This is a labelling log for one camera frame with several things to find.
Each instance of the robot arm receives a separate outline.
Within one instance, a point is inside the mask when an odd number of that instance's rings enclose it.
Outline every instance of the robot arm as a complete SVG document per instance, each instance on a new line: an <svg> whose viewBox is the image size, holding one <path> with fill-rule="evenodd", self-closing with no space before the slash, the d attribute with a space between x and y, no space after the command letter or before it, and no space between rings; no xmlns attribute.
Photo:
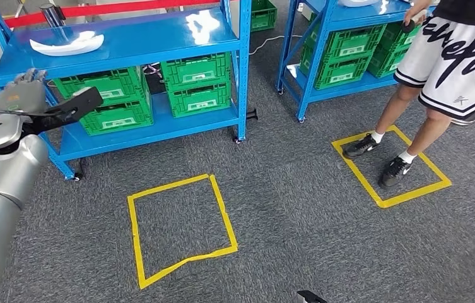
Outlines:
<svg viewBox="0 0 475 303"><path fill-rule="evenodd" d="M35 76L31 69L0 93L0 278L20 212L48 159L37 135L76 122L102 104L98 90L89 88L48 107L43 80L43 73Z"/></svg>

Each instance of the white cable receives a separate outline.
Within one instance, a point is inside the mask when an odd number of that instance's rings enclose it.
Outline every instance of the white cable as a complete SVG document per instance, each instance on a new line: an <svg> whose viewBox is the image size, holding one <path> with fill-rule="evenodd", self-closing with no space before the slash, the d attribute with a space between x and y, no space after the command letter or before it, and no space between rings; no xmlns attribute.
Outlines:
<svg viewBox="0 0 475 303"><path fill-rule="evenodd" d="M251 53L249 54L249 56L254 55L260 48L264 47L264 46L265 46L265 43L267 43L267 41L272 41L272 40L280 39L280 38L283 38L283 37L284 37L284 36L278 36L278 37L274 37L274 38L268 38L267 40L263 41L263 44L262 44L262 45L256 47L255 50L254 50L254 52L251 52ZM300 35L293 35L292 37L301 38L302 36L300 36Z"/></svg>

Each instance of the stacked green crates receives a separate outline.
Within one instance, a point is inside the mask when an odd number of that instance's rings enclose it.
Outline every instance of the stacked green crates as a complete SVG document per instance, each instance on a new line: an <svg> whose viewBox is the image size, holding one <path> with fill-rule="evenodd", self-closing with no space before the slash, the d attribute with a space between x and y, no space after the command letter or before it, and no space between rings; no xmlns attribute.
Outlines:
<svg viewBox="0 0 475 303"><path fill-rule="evenodd" d="M230 106L230 53L161 63L172 115L176 118Z"/></svg>
<svg viewBox="0 0 475 303"><path fill-rule="evenodd" d="M317 70L315 89L322 90L360 80L384 28L385 25L375 25L331 32ZM299 68L305 75L308 75L311 65L318 29L318 26L315 27L302 50Z"/></svg>
<svg viewBox="0 0 475 303"><path fill-rule="evenodd" d="M96 87L102 106L79 121L93 136L153 124L151 97L139 66L55 79L61 95L71 98L85 87Z"/></svg>
<svg viewBox="0 0 475 303"><path fill-rule="evenodd" d="M252 0L250 31L270 30L276 23L278 9L269 0Z"/></svg>
<svg viewBox="0 0 475 303"><path fill-rule="evenodd" d="M377 78L395 73L416 37L419 27L409 33L401 30L402 22L389 23L378 43L367 70Z"/></svg>

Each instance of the blue metal shelf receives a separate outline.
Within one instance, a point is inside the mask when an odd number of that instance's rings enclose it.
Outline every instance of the blue metal shelf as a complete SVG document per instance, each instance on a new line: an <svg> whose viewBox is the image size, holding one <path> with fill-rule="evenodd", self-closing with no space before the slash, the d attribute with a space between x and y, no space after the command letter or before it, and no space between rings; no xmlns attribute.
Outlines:
<svg viewBox="0 0 475 303"><path fill-rule="evenodd" d="M324 8L325 0L305 0L304 3L312 11L319 13ZM329 30L346 30L399 21L404 18L404 14L409 8L410 4L401 0L381 0L373 5L359 8L348 8L336 3Z"/></svg>
<svg viewBox="0 0 475 303"><path fill-rule="evenodd" d="M103 45L87 54L50 57L34 51L29 44L29 39L33 39L43 44L61 45L64 37L76 38L84 31L103 34ZM54 79L184 56L235 51L239 46L240 41L220 8L24 30L15 32L4 50L0 60L0 86L29 66L47 70L47 77Z"/></svg>
<svg viewBox="0 0 475 303"><path fill-rule="evenodd" d="M410 8L410 4L401 0L381 0L370 6L348 8L338 4L337 0L303 0L306 5L317 13L318 17L310 23L310 26L302 37L298 39L296 43L292 43L295 14L299 1L300 0L290 0L289 15L280 55L278 80L276 82L277 91L282 93L283 90L287 90L298 104L296 118L299 121L304 120L306 109L311 102L348 95L350 93L363 92L365 90L396 83L392 76L376 79L373 75L366 72L360 81L333 86L324 90L316 90L314 88L314 79L317 76L320 57L324 51L328 35L331 32L401 21L406 11ZM319 26L317 43L312 55L308 76L305 76L298 70L298 65L289 65L289 61L303 45L304 40L311 34L312 29L317 25ZM291 87L289 81L285 78L286 74L296 79L296 83L302 93L296 92Z"/></svg>
<svg viewBox="0 0 475 303"><path fill-rule="evenodd" d="M50 160L66 179L74 177L68 160L111 152L178 136L236 126L236 138L245 139L248 97L248 65L250 45L250 0L241 0L239 38L232 30L229 0L211 9L140 16L95 23L84 23L43 30L13 33L0 15L0 89L19 73L34 67L48 72L48 79L77 74L107 71L153 62L232 52L237 98L228 109L215 110L194 116L174 118L166 93L153 95L154 125L116 133L88 136L79 123L62 130L59 150L45 134ZM75 56L50 57L35 52L29 40L64 45L80 32L103 34L103 45L93 52ZM57 99L47 88L47 101Z"/></svg>
<svg viewBox="0 0 475 303"><path fill-rule="evenodd" d="M298 69L298 66L299 64L289 65L287 66L287 70L289 74L292 75L292 77L294 77L300 89L303 90L306 86L306 82L308 81L308 77L306 77L306 75L304 75ZM316 90L315 88L312 88L309 102L317 102L317 101L322 101L325 99L345 96L345 95L349 95L350 93L364 92L366 90L373 90L375 88L393 85L396 83L397 81L393 79L393 75L389 75L381 79L377 79L369 72L365 72L360 81L333 86L333 87L325 88L323 90Z"/></svg>
<svg viewBox="0 0 475 303"><path fill-rule="evenodd" d="M89 136L80 123L68 125L62 132L62 161L112 152L123 148L143 145L188 134L237 125L238 110L232 104L227 109L204 112L187 117L174 118L167 93L152 95L154 124L118 133Z"/></svg>

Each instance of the yellow floor tape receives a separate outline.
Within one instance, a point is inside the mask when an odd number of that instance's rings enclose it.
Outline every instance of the yellow floor tape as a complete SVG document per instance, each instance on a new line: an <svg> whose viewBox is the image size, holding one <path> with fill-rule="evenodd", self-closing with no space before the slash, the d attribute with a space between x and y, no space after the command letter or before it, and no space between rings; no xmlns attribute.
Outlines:
<svg viewBox="0 0 475 303"><path fill-rule="evenodd" d="M141 239L139 236L139 229L138 229L138 223L137 223L137 215L135 212L135 205L134 205L134 200L143 196L147 196L149 194L155 194L159 193L160 191L166 191L167 189L183 186L186 184L190 184L193 182L201 181L209 179L211 183L211 187L213 188L213 192L215 195L215 198L217 200L217 204L219 206L220 212L222 214L222 219L224 221L224 225L226 227L226 232L228 233L228 238L230 240L230 246L223 248L223 249L218 249L216 251L213 251L209 254L201 254L198 256L192 256L186 259L183 259L182 261L179 261L178 263L169 266L167 268L164 268L160 270L158 273L146 278L144 275L144 264L143 264L143 255L141 253ZM176 270L183 264L186 264L187 262L190 261L198 261L202 259L208 259L208 258L215 258L218 256L223 256L225 254L231 254L237 251L237 240L235 238L235 234L233 233L232 229L232 224L230 223L230 218L228 217L228 214L226 213L226 208L224 206L224 201L222 200L222 195L220 193L219 187L217 185L217 181L215 179L214 175L199 175L196 177L192 177L189 179L165 184L162 186L154 187L151 189L147 189L145 191L141 191L140 193L133 194L131 196L127 197L127 204L129 207L129 215L131 217L131 229L133 233L133 251L135 253L135 263L137 266L137 276L139 278L139 287L141 289L147 287L148 285L156 282L157 280L163 278L164 276L168 275L172 271Z"/></svg>
<svg viewBox="0 0 475 303"><path fill-rule="evenodd" d="M410 141L410 139L408 139L408 137L404 133L402 133L402 131L397 126L393 125L387 131L393 131L394 133L396 133L407 145L412 144L412 141ZM337 140L337 141L332 142L332 145L337 150L341 158L343 158L345 163L347 163L347 165L353 171L356 178L358 178L358 180L360 181L361 185L369 193L371 198L375 200L376 204L379 207L381 208L391 207L399 203L423 196L425 194L430 194L432 192L438 191L440 189L443 189L452 185L451 180L449 180L449 178L434 163L432 163L432 161L426 155L424 155L423 153L420 153L419 157L440 178L440 181L434 184L423 186L413 191L409 191L408 193L400 194L398 196L383 200L377 194L377 192L375 192L371 184L369 184L369 182L365 179L365 177L360 172L358 167L354 164L354 162L352 162L351 160L343 156L343 149L341 148L343 145L360 140L364 138L366 134L368 134L368 132L350 136L345 139Z"/></svg>

